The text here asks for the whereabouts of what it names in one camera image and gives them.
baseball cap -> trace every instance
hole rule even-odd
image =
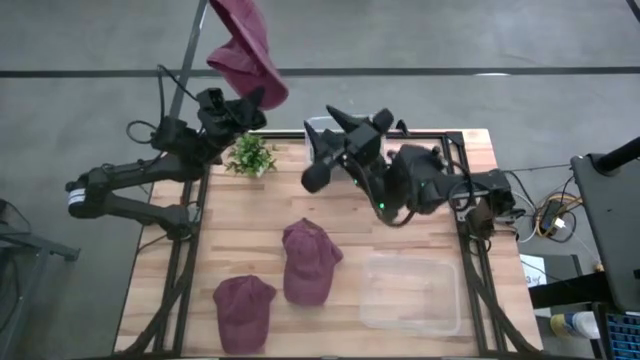
[[[284,230],[282,243],[287,253],[284,296],[298,305],[322,305],[329,297],[333,269],[342,251],[320,226],[306,218]]]
[[[269,333],[269,304],[276,289],[257,276],[224,280],[213,293],[222,348],[228,354],[261,352]]]

concrete floor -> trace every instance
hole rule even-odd
[[[179,68],[198,0],[0,0],[0,70]],[[640,65],[640,23],[624,0],[259,1],[279,67],[500,67]],[[194,68],[228,39],[208,9]],[[388,107],[413,128],[488,128],[504,169],[567,163],[640,133],[640,75],[330,77],[287,79],[290,97],[269,128],[301,128],[324,105]],[[169,82],[167,99],[173,94]],[[192,79],[199,91],[220,79]],[[235,97],[227,90],[228,97]],[[66,212],[64,184],[104,162],[148,158],[127,122],[159,116],[153,79],[0,79],[0,197],[33,230],[82,248],[75,264],[49,264],[31,312],[25,357],[78,358],[111,351],[140,226]],[[195,125],[185,100],[181,117]],[[538,199],[568,169],[520,173]],[[146,199],[139,189],[125,195]],[[578,211],[577,232],[595,248]],[[522,253],[578,254],[574,238],[535,239]]]

plastic container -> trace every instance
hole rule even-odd
[[[447,262],[419,257],[370,257],[363,272],[360,320],[377,329],[405,329],[425,336],[457,335],[457,269]]]
[[[368,117],[370,115],[354,115],[354,116]],[[312,117],[310,119],[307,119],[307,122],[309,123],[309,125],[311,125],[311,127],[313,127],[313,129],[320,136],[322,136],[322,133],[326,129],[329,129],[337,134],[344,133],[344,130],[342,130],[340,125],[338,125],[338,123],[331,116]],[[308,154],[307,162],[308,162],[308,165],[311,165],[313,163],[313,156],[314,156],[313,147],[311,146],[311,141],[309,140],[309,134],[307,134],[306,131],[304,132],[304,143],[305,143],[305,146],[307,147],[307,154]],[[383,154],[384,156],[384,137],[382,138],[382,146],[380,147],[380,153]],[[336,166],[333,168],[333,171],[331,172],[331,180],[351,180],[351,177],[340,166]]]
[[[600,339],[600,331],[592,311],[553,315],[551,329],[560,337]]]

green plant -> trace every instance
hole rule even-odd
[[[238,138],[229,152],[231,161],[227,163],[227,171],[259,177],[267,170],[276,170],[276,160],[265,144],[266,140],[256,135],[245,134]]]

wooden board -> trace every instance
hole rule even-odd
[[[497,167],[487,130],[464,130],[471,171]],[[414,142],[387,141],[386,148]],[[267,356],[438,356],[476,355],[473,323],[464,283],[460,248],[447,206],[430,216],[416,216],[401,229],[386,227],[376,219],[362,191],[351,181],[333,181],[318,194],[300,185],[307,152],[302,141],[274,141],[278,171],[249,179],[214,167],[209,179],[203,228],[196,261],[184,356],[223,356],[220,345],[214,289],[227,278],[254,274],[277,290],[271,304]],[[177,203],[182,184],[157,183],[152,203]],[[344,253],[337,265],[329,299],[323,307],[301,308],[289,304],[282,291],[285,255],[282,230],[307,217],[324,227]],[[162,232],[149,227],[141,244]],[[498,300],[514,325],[538,348],[541,341],[531,300],[512,236],[496,236],[490,261]],[[170,243],[161,241],[137,258],[116,350],[137,337],[157,310],[162,296]],[[455,336],[425,337],[404,330],[372,329],[359,319],[362,269],[375,253],[404,254],[447,261],[458,270],[461,329]],[[488,312],[483,312],[492,339]],[[173,328],[168,331],[170,346]]]

